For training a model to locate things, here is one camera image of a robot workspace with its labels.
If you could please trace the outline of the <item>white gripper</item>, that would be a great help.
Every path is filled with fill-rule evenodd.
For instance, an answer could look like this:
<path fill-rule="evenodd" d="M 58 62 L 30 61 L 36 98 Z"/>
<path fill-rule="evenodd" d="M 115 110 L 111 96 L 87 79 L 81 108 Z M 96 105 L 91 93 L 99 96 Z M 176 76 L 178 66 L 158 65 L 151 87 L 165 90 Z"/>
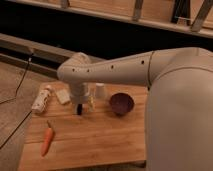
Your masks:
<path fill-rule="evenodd" d="M 77 114 L 77 104 L 84 104 L 88 101 L 89 111 L 94 111 L 93 97 L 89 98 L 89 87 L 87 83 L 70 84 L 70 98 L 72 103 L 72 113 Z"/>

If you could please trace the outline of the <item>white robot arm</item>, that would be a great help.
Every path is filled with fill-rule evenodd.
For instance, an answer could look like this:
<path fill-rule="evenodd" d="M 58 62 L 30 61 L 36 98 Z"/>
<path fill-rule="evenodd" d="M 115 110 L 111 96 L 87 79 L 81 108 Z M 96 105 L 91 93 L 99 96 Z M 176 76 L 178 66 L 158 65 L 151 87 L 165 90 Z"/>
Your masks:
<path fill-rule="evenodd" d="M 76 53 L 57 70 L 82 103 L 91 82 L 149 88 L 147 171 L 213 171 L 213 52 L 185 47 L 92 63 Z"/>

